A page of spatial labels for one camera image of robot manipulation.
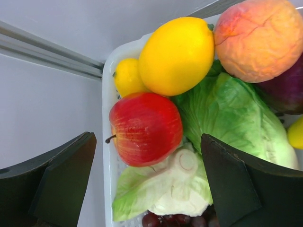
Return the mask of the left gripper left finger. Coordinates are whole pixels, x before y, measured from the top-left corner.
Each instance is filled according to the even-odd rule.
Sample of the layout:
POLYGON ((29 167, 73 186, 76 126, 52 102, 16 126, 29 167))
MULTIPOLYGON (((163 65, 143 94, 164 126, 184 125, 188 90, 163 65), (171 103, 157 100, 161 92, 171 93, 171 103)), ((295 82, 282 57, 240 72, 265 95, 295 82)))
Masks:
POLYGON ((0 225, 75 227, 97 139, 85 132, 67 143, 0 171, 0 225))

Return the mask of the dark grape bunch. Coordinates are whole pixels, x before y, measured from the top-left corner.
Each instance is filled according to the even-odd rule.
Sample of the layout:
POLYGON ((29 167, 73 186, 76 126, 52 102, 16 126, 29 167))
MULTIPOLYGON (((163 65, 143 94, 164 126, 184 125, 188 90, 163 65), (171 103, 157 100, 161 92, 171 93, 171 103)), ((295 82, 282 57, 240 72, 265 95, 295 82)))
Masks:
POLYGON ((142 218, 143 227, 219 227, 214 205, 208 206, 202 215, 190 217, 184 214, 156 215, 148 211, 142 218))

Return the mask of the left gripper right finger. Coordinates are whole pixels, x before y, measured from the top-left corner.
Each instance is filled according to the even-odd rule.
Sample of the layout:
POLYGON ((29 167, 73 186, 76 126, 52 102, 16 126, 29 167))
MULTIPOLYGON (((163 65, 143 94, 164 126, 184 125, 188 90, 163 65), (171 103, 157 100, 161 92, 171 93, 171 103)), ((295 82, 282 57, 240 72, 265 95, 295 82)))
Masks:
POLYGON ((203 134, 202 158, 222 227, 301 227, 303 173, 203 134))

